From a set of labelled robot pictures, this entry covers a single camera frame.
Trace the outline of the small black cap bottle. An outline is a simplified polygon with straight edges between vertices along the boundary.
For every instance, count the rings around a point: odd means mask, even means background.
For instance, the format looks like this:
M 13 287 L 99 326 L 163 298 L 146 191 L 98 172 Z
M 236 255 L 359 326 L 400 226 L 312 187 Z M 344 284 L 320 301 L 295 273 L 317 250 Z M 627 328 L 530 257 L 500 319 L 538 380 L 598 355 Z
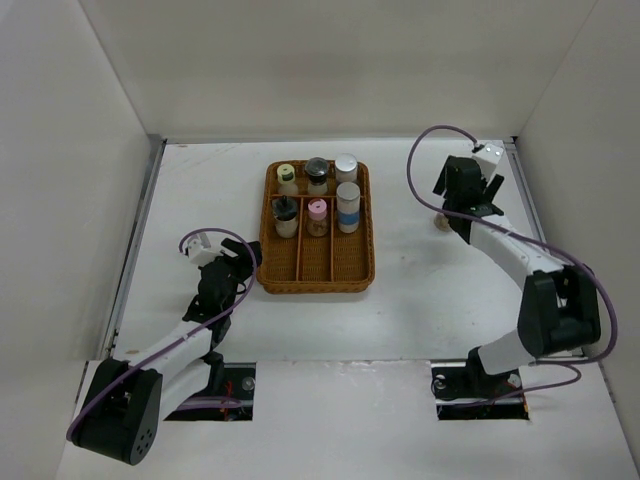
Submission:
M 451 232 L 451 226 L 447 217 L 441 213 L 437 213 L 434 217 L 433 223 L 435 227 L 442 232 Z

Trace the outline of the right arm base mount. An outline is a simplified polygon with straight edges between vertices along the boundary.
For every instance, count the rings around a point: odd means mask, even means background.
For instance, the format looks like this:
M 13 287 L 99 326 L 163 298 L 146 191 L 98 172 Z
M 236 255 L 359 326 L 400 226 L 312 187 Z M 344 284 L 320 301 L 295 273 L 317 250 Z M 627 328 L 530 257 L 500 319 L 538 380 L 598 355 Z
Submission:
M 464 362 L 431 364 L 431 391 L 440 421 L 528 420 L 518 369 L 471 379 Z

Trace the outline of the silver cap blue label bottle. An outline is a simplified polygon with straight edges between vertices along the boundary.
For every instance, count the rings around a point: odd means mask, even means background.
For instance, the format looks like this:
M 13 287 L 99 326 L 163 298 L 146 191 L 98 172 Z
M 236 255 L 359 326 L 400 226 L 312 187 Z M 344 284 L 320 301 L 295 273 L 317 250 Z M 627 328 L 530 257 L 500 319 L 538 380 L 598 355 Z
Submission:
M 341 153 L 337 155 L 334 162 L 334 168 L 335 178 L 338 184 L 357 182 L 359 164 L 354 155 L 349 153 Z

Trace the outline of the yellow cap spice bottle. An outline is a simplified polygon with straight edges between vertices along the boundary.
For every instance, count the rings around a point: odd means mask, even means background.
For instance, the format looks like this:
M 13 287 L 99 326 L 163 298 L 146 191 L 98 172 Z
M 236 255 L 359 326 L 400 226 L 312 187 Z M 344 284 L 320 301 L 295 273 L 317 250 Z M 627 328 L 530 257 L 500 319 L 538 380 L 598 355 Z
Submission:
M 289 163 L 281 164 L 276 170 L 278 181 L 278 193 L 285 196 L 295 196 L 299 194 L 296 183 L 295 168 Z

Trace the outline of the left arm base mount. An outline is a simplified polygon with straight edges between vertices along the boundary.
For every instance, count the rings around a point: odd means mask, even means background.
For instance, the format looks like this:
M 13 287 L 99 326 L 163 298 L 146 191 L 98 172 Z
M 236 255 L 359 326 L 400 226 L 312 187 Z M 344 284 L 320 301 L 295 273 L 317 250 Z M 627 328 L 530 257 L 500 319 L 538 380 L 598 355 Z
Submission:
M 226 363 L 209 384 L 189 397 L 165 421 L 236 422 L 253 419 L 256 391 L 255 363 Z

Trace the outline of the black cap pepper jar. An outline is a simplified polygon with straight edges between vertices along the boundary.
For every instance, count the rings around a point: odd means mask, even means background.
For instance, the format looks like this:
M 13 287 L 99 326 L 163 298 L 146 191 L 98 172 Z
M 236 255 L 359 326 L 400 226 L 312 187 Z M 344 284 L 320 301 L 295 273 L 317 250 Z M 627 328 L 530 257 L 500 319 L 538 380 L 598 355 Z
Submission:
M 293 197 L 280 196 L 272 203 L 276 233 L 284 239 L 293 238 L 297 234 L 299 225 L 298 203 Z

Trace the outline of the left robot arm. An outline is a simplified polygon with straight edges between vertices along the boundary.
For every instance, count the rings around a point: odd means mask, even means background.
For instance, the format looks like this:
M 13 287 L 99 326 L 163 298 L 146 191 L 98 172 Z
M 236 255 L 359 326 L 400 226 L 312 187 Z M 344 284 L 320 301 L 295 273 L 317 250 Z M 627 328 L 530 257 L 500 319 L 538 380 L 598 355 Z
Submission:
M 200 230 L 180 243 L 200 274 L 182 320 L 152 347 L 113 355 L 97 366 L 66 434 L 75 446 L 137 465 L 168 417 L 224 419 L 233 410 L 241 415 L 251 410 L 251 388 L 229 377 L 216 349 L 254 285 L 261 245 L 227 232 L 215 250 L 206 235 Z

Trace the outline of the black cap salt grinder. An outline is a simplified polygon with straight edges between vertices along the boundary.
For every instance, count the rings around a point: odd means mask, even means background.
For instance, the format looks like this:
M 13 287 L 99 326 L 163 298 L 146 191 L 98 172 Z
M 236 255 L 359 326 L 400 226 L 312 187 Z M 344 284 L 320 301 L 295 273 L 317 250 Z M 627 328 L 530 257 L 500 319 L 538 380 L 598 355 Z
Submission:
M 307 176 L 307 191 L 309 195 L 324 196 L 328 194 L 329 163 L 321 157 L 309 159 L 305 164 L 305 174 Z

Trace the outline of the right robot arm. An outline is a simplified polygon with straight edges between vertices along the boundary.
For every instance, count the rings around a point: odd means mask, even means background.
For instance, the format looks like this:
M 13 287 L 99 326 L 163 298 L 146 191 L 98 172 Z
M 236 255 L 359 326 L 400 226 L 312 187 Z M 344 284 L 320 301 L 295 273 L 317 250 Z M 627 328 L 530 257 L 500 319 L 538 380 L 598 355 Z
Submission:
M 493 200 L 504 178 L 487 180 L 475 158 L 446 159 L 433 192 L 444 198 L 451 229 L 491 258 L 520 288 L 516 328 L 472 349 L 462 375 L 473 394 L 488 397 L 517 368 L 601 338 L 594 281 L 517 233 Z

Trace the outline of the pink cap spice jar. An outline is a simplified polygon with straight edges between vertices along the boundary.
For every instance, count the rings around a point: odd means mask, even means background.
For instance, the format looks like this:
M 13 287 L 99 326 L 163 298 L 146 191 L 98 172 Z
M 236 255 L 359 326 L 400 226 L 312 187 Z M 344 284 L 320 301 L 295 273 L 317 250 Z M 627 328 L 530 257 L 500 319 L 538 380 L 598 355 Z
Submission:
M 307 232 L 313 237 L 321 237 L 329 230 L 328 206 L 324 199 L 311 199 L 307 206 Z

